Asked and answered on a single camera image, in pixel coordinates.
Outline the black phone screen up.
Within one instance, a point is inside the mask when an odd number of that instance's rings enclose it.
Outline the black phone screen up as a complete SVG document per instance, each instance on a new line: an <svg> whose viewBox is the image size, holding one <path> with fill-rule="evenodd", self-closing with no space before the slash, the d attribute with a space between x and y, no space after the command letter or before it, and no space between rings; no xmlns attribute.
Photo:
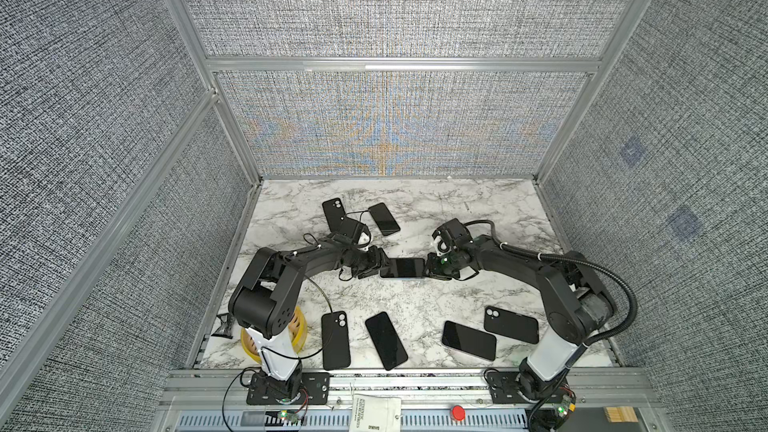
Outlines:
<svg viewBox="0 0 768 432"><path fill-rule="evenodd" d="M423 279L427 277L423 258L392 258L379 271L382 279Z"/></svg>

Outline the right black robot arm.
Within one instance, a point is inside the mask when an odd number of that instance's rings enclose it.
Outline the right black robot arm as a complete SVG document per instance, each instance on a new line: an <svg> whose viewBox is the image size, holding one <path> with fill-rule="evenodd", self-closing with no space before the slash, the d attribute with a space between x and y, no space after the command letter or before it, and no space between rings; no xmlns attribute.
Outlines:
<svg viewBox="0 0 768 432"><path fill-rule="evenodd" d="M548 329L518 369L518 394L544 400L562 385L573 364L595 342L608 337L601 328L614 316L616 302L596 268L576 253L565 256L516 250L489 235L472 238L432 234L431 276L456 280L460 271L496 272L539 291Z"/></svg>

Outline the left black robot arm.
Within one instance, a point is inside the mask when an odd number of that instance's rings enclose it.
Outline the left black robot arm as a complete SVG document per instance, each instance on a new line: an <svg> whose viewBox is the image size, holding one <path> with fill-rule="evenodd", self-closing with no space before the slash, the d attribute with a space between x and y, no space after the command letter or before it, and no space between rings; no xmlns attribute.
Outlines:
<svg viewBox="0 0 768 432"><path fill-rule="evenodd" d="M355 277L368 277L388 265L382 248L360 247L339 234L294 250L262 247L232 292L228 312L257 345L266 377L279 386L293 385L301 376L301 359L292 348L288 323L305 279L343 267Z"/></svg>

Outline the black phone far centre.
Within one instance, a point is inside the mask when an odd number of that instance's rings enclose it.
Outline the black phone far centre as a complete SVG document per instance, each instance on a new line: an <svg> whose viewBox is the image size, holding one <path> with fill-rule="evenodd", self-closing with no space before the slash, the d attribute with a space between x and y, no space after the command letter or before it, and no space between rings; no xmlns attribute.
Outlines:
<svg viewBox="0 0 768 432"><path fill-rule="evenodd" d="M370 206L368 213L383 236L390 236L401 231L400 225L384 202Z"/></svg>

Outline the black phone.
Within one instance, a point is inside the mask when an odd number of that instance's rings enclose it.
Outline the black phone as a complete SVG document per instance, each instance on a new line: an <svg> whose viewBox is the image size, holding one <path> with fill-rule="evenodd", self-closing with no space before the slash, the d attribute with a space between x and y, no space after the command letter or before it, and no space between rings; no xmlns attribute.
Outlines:
<svg viewBox="0 0 768 432"><path fill-rule="evenodd" d="M405 347L386 312L366 319L365 327L385 370L390 371L408 360Z"/></svg>
<svg viewBox="0 0 768 432"><path fill-rule="evenodd" d="M368 213L383 236L390 236L401 231L400 225L384 202L370 206Z"/></svg>
<svg viewBox="0 0 768 432"><path fill-rule="evenodd" d="M497 339L494 335L452 321L443 325L441 342L444 346L493 362Z"/></svg>

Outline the black case far left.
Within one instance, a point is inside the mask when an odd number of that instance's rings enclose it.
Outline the black case far left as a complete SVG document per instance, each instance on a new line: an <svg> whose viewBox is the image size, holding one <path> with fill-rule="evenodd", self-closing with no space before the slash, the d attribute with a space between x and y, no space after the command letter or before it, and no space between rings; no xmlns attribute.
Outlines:
<svg viewBox="0 0 768 432"><path fill-rule="evenodd" d="M342 200L338 197L326 200L322 203L323 213L332 233L339 232L347 217Z"/></svg>

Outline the black case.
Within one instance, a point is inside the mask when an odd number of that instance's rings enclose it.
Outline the black case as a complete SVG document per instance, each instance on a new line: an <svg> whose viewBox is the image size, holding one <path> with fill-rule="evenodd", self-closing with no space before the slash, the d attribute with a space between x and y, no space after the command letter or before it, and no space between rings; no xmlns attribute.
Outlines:
<svg viewBox="0 0 768 432"><path fill-rule="evenodd" d="M326 313L321 318L322 364L326 371L351 365L348 316L345 311Z"/></svg>
<svg viewBox="0 0 768 432"><path fill-rule="evenodd" d="M484 330L527 344L539 342L539 323L534 317L493 306L485 308Z"/></svg>
<svg viewBox="0 0 768 432"><path fill-rule="evenodd" d="M338 197L326 200L322 203L323 213L332 233L339 232L347 217L342 200Z"/></svg>

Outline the black phone near centre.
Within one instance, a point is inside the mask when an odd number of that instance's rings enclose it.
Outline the black phone near centre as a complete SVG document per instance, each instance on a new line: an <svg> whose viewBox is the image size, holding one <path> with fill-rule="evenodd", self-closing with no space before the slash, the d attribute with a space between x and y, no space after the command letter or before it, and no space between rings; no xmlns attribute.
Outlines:
<svg viewBox="0 0 768 432"><path fill-rule="evenodd" d="M385 370L390 371L408 360L405 347L386 312L366 319L365 327Z"/></svg>

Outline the black phone near right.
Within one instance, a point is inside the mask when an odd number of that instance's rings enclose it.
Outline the black phone near right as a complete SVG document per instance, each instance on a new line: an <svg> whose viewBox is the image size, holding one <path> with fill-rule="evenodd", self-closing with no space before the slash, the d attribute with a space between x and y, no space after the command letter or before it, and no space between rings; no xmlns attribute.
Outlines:
<svg viewBox="0 0 768 432"><path fill-rule="evenodd" d="M497 339L494 335L452 321L443 325L441 342L444 346L493 362Z"/></svg>

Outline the black case near left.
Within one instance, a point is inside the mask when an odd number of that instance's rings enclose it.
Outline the black case near left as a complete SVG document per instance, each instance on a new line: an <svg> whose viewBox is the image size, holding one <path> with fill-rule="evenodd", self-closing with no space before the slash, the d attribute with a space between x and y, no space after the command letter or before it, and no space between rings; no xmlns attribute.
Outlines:
<svg viewBox="0 0 768 432"><path fill-rule="evenodd" d="M351 365L348 316L345 311L326 313L321 318L322 364L326 371Z"/></svg>

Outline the black case near right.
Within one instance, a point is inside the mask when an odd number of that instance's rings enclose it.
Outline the black case near right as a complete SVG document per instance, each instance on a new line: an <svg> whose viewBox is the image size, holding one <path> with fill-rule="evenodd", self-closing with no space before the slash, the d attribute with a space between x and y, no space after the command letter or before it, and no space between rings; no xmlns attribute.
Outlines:
<svg viewBox="0 0 768 432"><path fill-rule="evenodd" d="M539 342L539 323L534 317L493 306L485 308L484 330L527 344Z"/></svg>

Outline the yellow tape roll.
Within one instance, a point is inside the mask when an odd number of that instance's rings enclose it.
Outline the yellow tape roll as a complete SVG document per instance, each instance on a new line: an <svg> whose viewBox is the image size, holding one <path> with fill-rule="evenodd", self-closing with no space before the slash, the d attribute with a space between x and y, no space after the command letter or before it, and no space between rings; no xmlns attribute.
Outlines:
<svg viewBox="0 0 768 432"><path fill-rule="evenodd" d="M293 350L299 353L304 348L307 338L307 323L305 316L299 306L296 306L293 318L288 325L288 329L291 335L291 343ZM261 364L261 356L257 351L256 345L252 337L246 332L245 329L241 330L240 341L242 348L246 355L250 357L257 364Z"/></svg>

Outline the red emergency button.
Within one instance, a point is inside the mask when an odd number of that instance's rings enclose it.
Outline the red emergency button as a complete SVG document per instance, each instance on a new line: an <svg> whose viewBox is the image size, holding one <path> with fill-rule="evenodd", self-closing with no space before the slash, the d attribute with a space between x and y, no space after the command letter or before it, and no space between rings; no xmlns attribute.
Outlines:
<svg viewBox="0 0 768 432"><path fill-rule="evenodd" d="M455 405L450 410L450 416L456 422L463 422L466 419L466 411L462 406Z"/></svg>

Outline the white paper label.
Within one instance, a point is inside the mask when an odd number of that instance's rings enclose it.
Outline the white paper label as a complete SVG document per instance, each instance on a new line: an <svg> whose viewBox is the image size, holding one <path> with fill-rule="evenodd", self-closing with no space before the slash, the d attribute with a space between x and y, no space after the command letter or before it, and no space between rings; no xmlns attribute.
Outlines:
<svg viewBox="0 0 768 432"><path fill-rule="evenodd" d="M355 432L400 432L402 400L355 394L349 430Z"/></svg>

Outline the small black clip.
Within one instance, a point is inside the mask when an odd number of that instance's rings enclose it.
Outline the small black clip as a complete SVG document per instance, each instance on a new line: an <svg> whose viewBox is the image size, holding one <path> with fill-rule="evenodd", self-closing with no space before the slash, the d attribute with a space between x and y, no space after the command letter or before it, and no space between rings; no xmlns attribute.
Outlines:
<svg viewBox="0 0 768 432"><path fill-rule="evenodd" d="M211 336L226 340L233 340L237 327L237 320L229 313L219 313L216 315L216 324L211 332Z"/></svg>

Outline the wooden block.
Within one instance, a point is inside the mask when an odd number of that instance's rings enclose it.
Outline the wooden block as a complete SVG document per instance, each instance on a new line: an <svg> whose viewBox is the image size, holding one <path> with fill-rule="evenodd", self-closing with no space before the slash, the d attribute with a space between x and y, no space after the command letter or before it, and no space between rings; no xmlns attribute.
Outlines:
<svg viewBox="0 0 768 432"><path fill-rule="evenodd" d="M605 407L604 413L606 420L609 423L638 423L639 419L637 412L633 407L620 406L620 407Z"/></svg>

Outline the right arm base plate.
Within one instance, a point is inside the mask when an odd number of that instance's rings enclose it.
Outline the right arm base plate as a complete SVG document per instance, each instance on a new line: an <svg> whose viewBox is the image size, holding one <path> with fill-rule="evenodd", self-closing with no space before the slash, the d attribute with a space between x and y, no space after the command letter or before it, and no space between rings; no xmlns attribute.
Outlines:
<svg viewBox="0 0 768 432"><path fill-rule="evenodd" d="M518 376L517 371L500 371L495 368L483 371L483 379L494 404L526 404L528 402L520 392Z"/></svg>

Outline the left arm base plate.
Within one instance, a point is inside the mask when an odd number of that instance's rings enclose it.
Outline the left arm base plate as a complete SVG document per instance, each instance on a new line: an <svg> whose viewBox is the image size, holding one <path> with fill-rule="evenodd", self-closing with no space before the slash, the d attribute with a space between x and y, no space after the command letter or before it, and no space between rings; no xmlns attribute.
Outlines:
<svg viewBox="0 0 768 432"><path fill-rule="evenodd" d="M330 390L330 374L326 372L305 372L295 393L282 392L271 378L251 379L246 395L249 406L299 406L326 405Z"/></svg>

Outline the aluminium frame rail front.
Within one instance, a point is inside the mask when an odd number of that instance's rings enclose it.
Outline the aluminium frame rail front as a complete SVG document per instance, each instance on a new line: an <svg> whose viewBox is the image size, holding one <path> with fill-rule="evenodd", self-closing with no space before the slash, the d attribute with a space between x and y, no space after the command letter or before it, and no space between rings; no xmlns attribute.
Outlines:
<svg viewBox="0 0 768 432"><path fill-rule="evenodd" d="M221 403L243 408L247 389L230 369L172 372L159 400L161 408L211 408ZM570 388L583 407L655 408L661 400L638 368L573 368ZM480 369L347 369L330 376L329 407L347 407L354 394L396 396L405 406L489 406L491 395Z"/></svg>

